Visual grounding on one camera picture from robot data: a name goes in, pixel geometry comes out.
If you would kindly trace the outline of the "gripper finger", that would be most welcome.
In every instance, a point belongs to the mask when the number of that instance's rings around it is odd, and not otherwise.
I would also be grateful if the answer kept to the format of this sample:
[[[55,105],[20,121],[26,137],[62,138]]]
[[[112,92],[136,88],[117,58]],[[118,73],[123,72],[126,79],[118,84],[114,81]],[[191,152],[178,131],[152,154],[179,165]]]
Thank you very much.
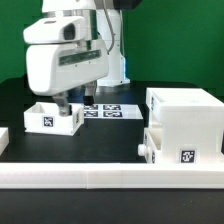
[[[91,82],[85,85],[85,93],[83,96],[83,103],[85,106],[91,106],[94,104],[94,96],[96,93],[96,83]]]
[[[58,106],[59,115],[62,117],[67,117],[72,114],[72,107],[68,102],[67,93],[61,92],[53,96],[53,100]]]

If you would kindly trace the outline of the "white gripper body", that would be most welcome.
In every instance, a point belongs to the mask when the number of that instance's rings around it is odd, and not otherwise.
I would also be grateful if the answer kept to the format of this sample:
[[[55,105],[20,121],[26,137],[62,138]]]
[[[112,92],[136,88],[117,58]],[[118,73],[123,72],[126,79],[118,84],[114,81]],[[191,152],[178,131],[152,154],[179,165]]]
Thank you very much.
[[[53,96],[108,75],[105,42],[90,42],[91,49],[80,49],[76,42],[32,45],[26,53],[30,89],[36,95]]]

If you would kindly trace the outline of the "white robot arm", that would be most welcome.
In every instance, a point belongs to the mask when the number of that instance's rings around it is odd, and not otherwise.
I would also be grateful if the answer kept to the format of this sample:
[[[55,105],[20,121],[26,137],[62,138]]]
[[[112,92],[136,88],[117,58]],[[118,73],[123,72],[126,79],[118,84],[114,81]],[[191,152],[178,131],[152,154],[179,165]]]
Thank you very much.
[[[72,114],[67,92],[85,88],[86,105],[98,87],[128,84],[122,12],[142,0],[43,0],[43,17],[23,31],[28,83],[51,96],[59,114]]]

